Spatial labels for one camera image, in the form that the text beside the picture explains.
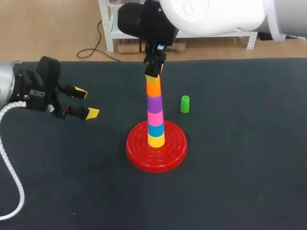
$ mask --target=white shelf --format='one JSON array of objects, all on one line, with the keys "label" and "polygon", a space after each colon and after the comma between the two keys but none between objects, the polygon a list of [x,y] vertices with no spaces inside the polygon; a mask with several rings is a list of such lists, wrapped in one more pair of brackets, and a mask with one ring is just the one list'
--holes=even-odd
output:
[{"label": "white shelf", "polygon": [[[124,34],[117,26],[117,12],[120,5],[110,4],[108,0],[98,0],[100,5],[101,18],[106,37],[107,49],[114,52],[113,39],[136,39],[136,37]],[[109,20],[108,7],[111,7],[111,17]],[[249,37],[247,49],[253,49],[257,39],[257,32],[236,32],[231,34],[218,35],[213,37]],[[178,32],[177,38],[193,38],[182,31]]]}]

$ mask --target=cardboard box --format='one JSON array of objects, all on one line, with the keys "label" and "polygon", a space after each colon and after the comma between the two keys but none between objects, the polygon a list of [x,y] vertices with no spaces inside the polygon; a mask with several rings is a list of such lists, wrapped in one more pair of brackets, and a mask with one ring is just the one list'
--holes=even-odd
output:
[{"label": "cardboard box", "polygon": [[[186,49],[187,41],[185,38],[176,38],[172,46],[167,47],[167,52],[180,52]],[[145,51],[146,43],[141,41],[142,51]]]},{"label": "cardboard box", "polygon": [[117,51],[120,54],[133,54],[140,52],[140,40],[139,39],[121,39],[117,44]]}]

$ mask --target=white cable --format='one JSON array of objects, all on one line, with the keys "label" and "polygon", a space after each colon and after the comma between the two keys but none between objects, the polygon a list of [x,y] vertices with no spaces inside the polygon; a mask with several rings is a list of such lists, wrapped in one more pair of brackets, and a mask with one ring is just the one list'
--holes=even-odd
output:
[{"label": "white cable", "polygon": [[[12,108],[25,107],[25,106],[26,106],[25,102],[13,102],[13,103],[10,103],[7,106],[5,106],[0,111],[0,123],[1,123],[1,120],[4,116],[4,114],[7,111],[9,111]],[[20,201],[19,201],[18,207],[13,212],[11,212],[10,214],[0,217],[0,220],[5,220],[5,219],[9,219],[9,218],[15,216],[22,209],[22,207],[24,205],[24,188],[23,188],[23,186],[22,186],[22,184],[21,184],[21,182],[20,182],[20,180],[19,180],[19,178],[18,178],[9,158],[8,158],[8,156],[6,155],[6,152],[5,152],[3,144],[2,144],[1,137],[0,137],[0,153],[1,153],[1,156],[3,157],[3,160],[6,164],[6,166],[8,167],[12,177],[14,178],[14,181],[15,181],[17,187],[18,187],[18,191],[19,191],[19,195],[20,195]]]}]

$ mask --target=metal shelf frame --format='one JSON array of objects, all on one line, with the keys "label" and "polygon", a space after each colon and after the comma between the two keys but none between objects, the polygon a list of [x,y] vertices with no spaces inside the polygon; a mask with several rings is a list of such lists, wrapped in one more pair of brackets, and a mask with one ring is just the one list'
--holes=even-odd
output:
[{"label": "metal shelf frame", "polygon": [[[137,39],[136,37],[129,36],[124,34],[118,29],[117,26],[117,15],[111,13],[109,16],[109,6],[112,5],[109,3],[109,0],[98,0],[100,6],[100,13],[102,24],[104,27],[105,37],[106,37],[106,46],[109,52],[114,52],[113,39]],[[213,37],[249,37],[247,49],[253,49],[257,40],[257,32],[236,32],[231,34],[223,34]],[[194,36],[188,35],[182,31],[179,31],[177,38],[193,38]]]}]

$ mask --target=red base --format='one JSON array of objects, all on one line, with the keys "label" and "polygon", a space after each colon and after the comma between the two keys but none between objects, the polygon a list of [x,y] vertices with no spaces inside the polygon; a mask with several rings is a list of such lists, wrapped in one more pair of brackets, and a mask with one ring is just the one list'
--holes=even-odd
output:
[{"label": "red base", "polygon": [[152,173],[166,172],[180,165],[188,151],[181,128],[165,120],[165,144],[160,148],[148,145],[147,129],[147,121],[143,121],[129,133],[126,151],[130,161],[139,169]]}]

